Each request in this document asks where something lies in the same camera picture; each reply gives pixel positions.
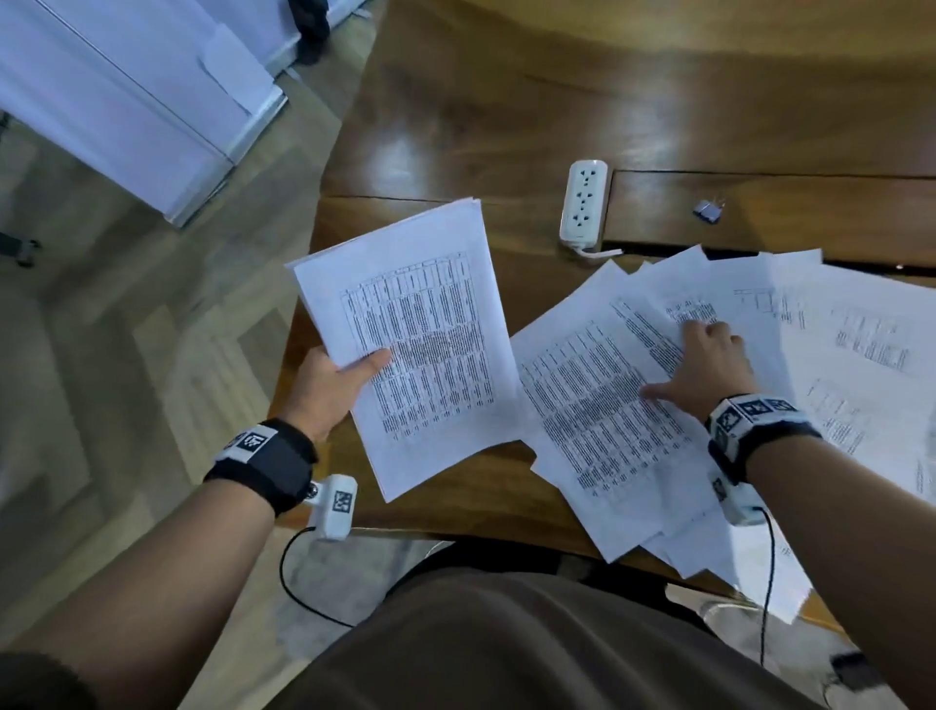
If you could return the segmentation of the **black left wrist band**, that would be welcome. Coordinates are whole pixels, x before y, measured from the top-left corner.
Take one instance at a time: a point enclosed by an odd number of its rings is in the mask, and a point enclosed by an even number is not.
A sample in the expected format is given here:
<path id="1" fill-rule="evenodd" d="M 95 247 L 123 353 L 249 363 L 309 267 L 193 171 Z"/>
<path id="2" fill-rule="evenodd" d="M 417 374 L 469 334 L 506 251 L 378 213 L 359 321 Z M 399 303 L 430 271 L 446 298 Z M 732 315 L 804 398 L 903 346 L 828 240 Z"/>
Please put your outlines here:
<path id="1" fill-rule="evenodd" d="M 236 434 L 215 456 L 203 482 L 238 483 L 256 493 L 279 517 L 309 496 L 317 462 L 310 438 L 287 421 L 273 418 Z"/>

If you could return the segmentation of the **stack of printed papers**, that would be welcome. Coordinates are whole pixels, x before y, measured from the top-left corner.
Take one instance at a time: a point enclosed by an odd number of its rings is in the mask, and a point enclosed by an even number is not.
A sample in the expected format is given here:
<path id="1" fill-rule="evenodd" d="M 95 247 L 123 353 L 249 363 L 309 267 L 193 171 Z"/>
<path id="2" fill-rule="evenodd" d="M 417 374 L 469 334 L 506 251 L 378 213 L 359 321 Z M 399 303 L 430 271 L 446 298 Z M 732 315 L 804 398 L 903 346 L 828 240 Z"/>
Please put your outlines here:
<path id="1" fill-rule="evenodd" d="M 479 199 L 438 206 L 287 269 L 337 365 L 392 353 L 352 408 L 385 502 L 532 429 Z"/>

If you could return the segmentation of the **black right wrist band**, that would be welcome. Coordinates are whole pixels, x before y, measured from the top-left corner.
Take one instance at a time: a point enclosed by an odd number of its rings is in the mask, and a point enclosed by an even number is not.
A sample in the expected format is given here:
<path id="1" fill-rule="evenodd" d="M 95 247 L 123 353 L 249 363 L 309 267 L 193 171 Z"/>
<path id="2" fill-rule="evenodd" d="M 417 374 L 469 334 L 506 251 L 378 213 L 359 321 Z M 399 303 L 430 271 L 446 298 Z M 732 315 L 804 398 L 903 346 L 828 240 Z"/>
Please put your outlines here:
<path id="1" fill-rule="evenodd" d="M 822 439 L 809 416 L 792 402 L 765 394 L 722 399 L 704 421 L 708 454 L 734 486 L 748 483 L 750 456 L 769 442 L 790 436 Z"/>

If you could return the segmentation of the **large white cabinet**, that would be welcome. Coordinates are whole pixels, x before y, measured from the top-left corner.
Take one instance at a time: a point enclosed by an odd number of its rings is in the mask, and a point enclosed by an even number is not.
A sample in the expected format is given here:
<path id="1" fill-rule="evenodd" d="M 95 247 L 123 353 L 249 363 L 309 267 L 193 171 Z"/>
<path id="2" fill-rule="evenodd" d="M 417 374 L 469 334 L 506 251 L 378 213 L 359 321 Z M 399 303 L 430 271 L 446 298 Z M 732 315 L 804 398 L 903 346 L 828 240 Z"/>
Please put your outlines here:
<path id="1" fill-rule="evenodd" d="M 242 110 L 199 64 L 217 24 L 275 77 L 287 0 L 0 0 L 0 109 L 181 227 L 287 104 Z"/>

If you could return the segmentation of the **person's right forearm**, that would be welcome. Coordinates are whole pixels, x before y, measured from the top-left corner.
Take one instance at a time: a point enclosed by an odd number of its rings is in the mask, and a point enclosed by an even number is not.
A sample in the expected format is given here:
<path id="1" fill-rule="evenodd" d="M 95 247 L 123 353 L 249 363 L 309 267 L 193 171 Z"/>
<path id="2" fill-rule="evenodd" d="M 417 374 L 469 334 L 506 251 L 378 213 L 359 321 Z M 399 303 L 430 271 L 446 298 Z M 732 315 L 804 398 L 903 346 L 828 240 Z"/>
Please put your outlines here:
<path id="1" fill-rule="evenodd" d="M 811 436 L 766 443 L 746 475 L 853 643 L 936 710 L 936 507 Z"/>

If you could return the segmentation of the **black chair base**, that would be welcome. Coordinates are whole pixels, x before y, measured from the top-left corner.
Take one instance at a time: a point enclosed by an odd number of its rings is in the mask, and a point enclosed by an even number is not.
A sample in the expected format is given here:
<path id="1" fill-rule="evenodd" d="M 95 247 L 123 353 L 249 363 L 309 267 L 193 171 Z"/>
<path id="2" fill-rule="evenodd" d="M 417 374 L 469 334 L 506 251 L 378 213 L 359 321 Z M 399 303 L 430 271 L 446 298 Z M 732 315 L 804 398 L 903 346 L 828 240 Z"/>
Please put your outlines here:
<path id="1" fill-rule="evenodd" d="M 36 240 L 24 240 L 0 231 L 0 256 L 9 257 L 17 266 L 30 269 L 35 266 L 36 254 L 42 250 Z"/>

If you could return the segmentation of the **black wrist band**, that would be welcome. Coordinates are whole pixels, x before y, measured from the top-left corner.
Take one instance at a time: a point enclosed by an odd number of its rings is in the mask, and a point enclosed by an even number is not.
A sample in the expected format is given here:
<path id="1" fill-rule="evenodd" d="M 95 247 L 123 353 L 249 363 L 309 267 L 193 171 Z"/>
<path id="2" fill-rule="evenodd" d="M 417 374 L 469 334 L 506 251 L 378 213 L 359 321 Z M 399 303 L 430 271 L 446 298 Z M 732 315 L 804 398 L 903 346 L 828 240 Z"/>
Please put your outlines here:
<path id="1" fill-rule="evenodd" d="M 765 394 L 722 399 L 704 421 L 708 454 L 734 486 L 748 483 L 750 456 L 769 442 L 790 436 L 822 439 L 809 416 L 792 402 Z"/>
<path id="2" fill-rule="evenodd" d="M 273 418 L 236 434 L 215 456 L 203 482 L 238 483 L 256 493 L 279 517 L 309 496 L 317 462 L 310 438 L 287 421 Z"/>

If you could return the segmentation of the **white power strip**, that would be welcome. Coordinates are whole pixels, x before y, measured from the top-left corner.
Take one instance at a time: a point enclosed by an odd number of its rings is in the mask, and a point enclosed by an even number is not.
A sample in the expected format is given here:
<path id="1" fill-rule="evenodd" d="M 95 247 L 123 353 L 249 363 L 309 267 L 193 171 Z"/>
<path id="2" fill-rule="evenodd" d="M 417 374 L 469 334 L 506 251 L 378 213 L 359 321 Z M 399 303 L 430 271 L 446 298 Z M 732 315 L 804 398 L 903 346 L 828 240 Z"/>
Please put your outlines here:
<path id="1" fill-rule="evenodd" d="M 602 249 L 611 171 L 600 159 L 583 159 L 569 169 L 559 227 L 562 246 L 586 259 L 622 256 L 620 249 Z"/>

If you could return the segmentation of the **spread pile of paper sheets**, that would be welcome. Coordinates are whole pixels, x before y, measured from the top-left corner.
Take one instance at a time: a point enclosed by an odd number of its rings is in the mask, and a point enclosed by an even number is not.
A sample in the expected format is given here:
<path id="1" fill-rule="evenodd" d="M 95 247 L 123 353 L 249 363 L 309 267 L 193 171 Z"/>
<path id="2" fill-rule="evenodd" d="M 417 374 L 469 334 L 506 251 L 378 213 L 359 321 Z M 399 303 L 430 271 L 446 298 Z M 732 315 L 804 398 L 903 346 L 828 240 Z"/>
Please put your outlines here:
<path id="1" fill-rule="evenodd" d="M 697 245 L 632 274 L 606 263 L 581 287 L 638 294 L 680 337 L 688 319 L 727 322 L 745 339 L 766 395 L 792 402 L 826 441 L 936 504 L 928 440 L 936 412 L 936 290 L 824 265 L 821 255 L 711 261 Z M 779 525 L 774 541 L 764 525 L 731 526 L 716 501 L 682 530 L 640 546 L 683 577 L 713 572 L 791 623 L 813 586 Z"/>

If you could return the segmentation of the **person's left forearm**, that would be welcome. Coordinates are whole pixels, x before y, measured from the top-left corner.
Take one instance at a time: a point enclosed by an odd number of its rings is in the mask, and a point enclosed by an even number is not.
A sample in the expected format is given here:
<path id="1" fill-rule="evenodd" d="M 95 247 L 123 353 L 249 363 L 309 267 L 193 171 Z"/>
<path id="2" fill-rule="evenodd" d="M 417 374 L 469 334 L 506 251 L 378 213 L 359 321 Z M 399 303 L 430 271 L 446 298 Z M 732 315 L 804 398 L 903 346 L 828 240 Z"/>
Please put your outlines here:
<path id="1" fill-rule="evenodd" d="M 8 648 L 76 676 L 99 710 L 176 710 L 274 527 L 239 483 L 203 483 Z"/>

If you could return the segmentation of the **person's left hand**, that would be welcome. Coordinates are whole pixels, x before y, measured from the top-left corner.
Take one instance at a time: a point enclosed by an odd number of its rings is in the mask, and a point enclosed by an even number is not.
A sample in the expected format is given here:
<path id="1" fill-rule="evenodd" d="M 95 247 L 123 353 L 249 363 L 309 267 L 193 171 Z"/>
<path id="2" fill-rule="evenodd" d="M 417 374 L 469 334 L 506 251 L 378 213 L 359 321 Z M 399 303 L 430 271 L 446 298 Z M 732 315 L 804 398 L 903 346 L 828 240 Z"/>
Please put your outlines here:
<path id="1" fill-rule="evenodd" d="M 323 347 L 311 349 L 298 368 L 278 418 L 305 434 L 313 444 L 326 441 L 354 407 L 364 387 L 343 384 L 345 367 L 335 364 Z"/>

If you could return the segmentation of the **dense table printed sheet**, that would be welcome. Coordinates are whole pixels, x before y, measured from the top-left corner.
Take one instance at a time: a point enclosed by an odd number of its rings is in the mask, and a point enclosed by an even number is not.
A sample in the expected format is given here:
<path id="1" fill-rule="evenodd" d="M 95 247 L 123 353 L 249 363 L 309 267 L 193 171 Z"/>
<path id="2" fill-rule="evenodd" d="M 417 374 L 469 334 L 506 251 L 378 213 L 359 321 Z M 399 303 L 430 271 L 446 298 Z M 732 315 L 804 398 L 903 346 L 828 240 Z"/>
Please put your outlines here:
<path id="1" fill-rule="evenodd" d="M 538 421 L 536 470 L 604 560 L 716 507 L 701 424 L 641 394 L 682 360 L 667 316 L 623 288 L 581 287 L 511 344 Z"/>

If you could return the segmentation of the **person's brown clothing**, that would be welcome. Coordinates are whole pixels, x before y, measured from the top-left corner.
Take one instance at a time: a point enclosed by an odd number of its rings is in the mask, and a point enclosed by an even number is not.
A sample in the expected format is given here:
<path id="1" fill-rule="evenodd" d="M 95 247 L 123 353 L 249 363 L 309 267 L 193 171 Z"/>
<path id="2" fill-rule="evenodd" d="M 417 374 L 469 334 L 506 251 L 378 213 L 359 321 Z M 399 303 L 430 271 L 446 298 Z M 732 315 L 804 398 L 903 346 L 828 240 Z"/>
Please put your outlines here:
<path id="1" fill-rule="evenodd" d="M 683 619 L 556 576 L 439 572 L 264 710 L 825 710 Z"/>

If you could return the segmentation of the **person's black shoe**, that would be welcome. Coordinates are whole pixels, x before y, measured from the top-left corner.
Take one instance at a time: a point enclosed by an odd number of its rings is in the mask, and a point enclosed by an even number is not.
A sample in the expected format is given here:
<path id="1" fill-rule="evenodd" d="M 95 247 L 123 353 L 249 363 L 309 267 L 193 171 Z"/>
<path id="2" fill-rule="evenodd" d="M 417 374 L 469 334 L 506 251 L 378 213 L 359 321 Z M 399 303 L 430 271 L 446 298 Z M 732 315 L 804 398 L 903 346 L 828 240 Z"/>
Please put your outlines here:
<path id="1" fill-rule="evenodd" d="M 829 659 L 833 685 L 851 692 L 863 692 L 886 686 L 883 675 L 860 651 L 837 654 Z"/>

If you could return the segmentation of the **white paper note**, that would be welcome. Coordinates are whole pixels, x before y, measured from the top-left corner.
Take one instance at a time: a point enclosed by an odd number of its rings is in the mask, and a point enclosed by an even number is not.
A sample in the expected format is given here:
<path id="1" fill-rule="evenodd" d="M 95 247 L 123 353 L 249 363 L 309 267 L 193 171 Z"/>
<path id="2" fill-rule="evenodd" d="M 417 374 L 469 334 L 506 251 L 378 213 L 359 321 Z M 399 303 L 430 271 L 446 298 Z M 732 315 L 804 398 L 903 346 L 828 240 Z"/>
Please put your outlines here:
<path id="1" fill-rule="evenodd" d="M 198 61 L 242 110 L 261 113 L 273 93 L 274 79 L 229 27 L 217 24 Z"/>

